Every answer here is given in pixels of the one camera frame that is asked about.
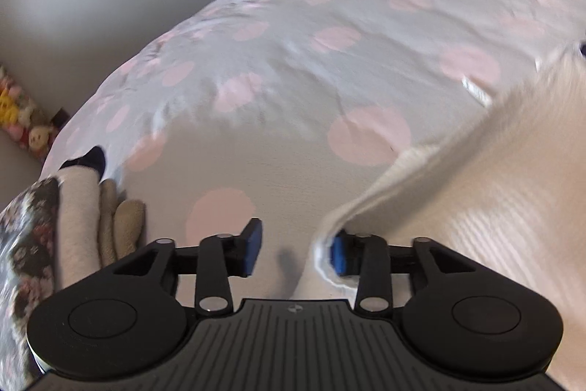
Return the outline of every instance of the black sock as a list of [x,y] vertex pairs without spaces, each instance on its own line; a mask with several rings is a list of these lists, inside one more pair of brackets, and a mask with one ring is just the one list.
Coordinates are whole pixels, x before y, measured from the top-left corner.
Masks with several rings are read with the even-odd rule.
[[106,169],[106,155],[101,146],[94,146],[85,155],[65,161],[59,169],[69,166],[86,166],[95,169],[98,173],[98,181],[101,181]]

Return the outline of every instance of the bed sheet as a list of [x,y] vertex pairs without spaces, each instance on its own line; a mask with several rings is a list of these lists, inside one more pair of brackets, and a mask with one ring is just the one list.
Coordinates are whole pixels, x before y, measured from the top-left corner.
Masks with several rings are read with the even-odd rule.
[[192,246],[260,217],[234,298],[286,298],[329,211],[484,114],[463,76],[507,91],[585,26],[586,0],[218,0],[106,79],[43,177],[104,146],[106,177],[147,205],[147,241]]

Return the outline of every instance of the beige glove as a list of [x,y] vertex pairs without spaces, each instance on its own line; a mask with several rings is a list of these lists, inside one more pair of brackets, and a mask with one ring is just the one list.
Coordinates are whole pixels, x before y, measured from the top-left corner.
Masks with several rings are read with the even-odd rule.
[[118,259],[132,254],[145,223],[146,207],[142,201],[128,199],[114,215],[114,246]]
[[100,225],[98,227],[98,251],[102,267],[116,262],[114,250],[114,213],[118,206],[116,183],[106,179],[100,183]]

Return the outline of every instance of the yellow plush toy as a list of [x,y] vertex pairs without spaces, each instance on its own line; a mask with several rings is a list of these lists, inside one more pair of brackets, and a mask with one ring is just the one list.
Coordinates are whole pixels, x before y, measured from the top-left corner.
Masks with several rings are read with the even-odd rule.
[[3,126],[10,126],[18,120],[18,107],[8,96],[8,90],[5,89],[0,93],[0,123]]

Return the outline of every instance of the logo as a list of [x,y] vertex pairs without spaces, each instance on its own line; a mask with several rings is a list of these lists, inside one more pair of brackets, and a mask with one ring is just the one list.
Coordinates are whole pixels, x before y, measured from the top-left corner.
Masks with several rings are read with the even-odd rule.
[[300,304],[296,303],[295,305],[291,305],[289,308],[287,308],[287,310],[291,313],[296,314],[296,313],[302,312],[303,307]]

